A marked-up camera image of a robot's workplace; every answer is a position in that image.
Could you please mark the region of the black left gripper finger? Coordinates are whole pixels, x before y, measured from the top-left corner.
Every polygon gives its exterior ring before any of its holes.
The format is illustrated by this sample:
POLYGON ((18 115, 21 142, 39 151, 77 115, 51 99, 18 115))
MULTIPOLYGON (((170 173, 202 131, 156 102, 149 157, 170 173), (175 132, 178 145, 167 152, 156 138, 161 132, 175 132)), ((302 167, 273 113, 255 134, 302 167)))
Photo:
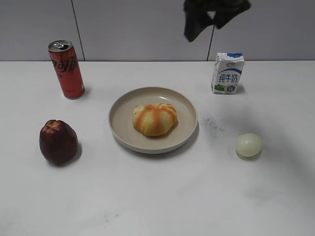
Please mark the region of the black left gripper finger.
POLYGON ((186 0, 184 2, 185 29, 184 36, 188 42, 193 42, 207 27, 214 24, 208 14, 213 11, 213 0, 186 0))

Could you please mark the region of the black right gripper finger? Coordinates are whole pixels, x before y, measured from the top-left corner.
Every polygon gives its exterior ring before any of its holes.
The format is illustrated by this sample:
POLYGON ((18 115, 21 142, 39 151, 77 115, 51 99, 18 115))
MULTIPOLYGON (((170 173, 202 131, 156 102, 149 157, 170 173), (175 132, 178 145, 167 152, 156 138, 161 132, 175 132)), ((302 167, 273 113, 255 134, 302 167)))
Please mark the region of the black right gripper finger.
POLYGON ((218 0, 217 3, 214 16, 214 25, 217 29, 223 28, 228 22, 251 7, 248 0, 218 0))

